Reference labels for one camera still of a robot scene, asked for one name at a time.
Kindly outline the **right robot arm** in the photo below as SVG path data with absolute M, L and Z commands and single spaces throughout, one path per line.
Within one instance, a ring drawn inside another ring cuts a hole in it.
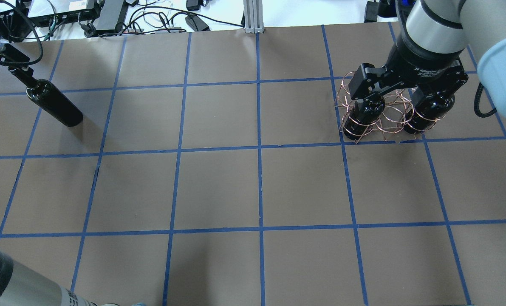
M 369 106 L 396 89 L 418 88 L 414 106 L 444 102 L 457 91 L 455 64 L 469 46 L 478 79 L 506 118 L 506 0 L 418 0 L 385 65 L 363 63 L 349 83 L 350 96 Z

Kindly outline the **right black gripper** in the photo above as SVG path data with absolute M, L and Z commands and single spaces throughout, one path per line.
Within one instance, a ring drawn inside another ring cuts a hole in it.
M 352 100 L 377 101 L 387 93 L 418 87 L 423 92 L 450 97 L 467 81 L 459 53 L 438 54 L 403 40 L 394 43 L 386 63 L 362 63 L 348 84 Z

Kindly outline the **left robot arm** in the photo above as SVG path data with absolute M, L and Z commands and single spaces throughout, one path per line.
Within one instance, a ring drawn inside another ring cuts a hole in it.
M 0 60 L 21 81 L 27 97 L 67 127 L 83 120 L 83 114 L 53 83 L 33 76 L 30 59 L 9 43 L 0 45 Z M 0 306 L 93 306 L 53 280 L 0 250 Z

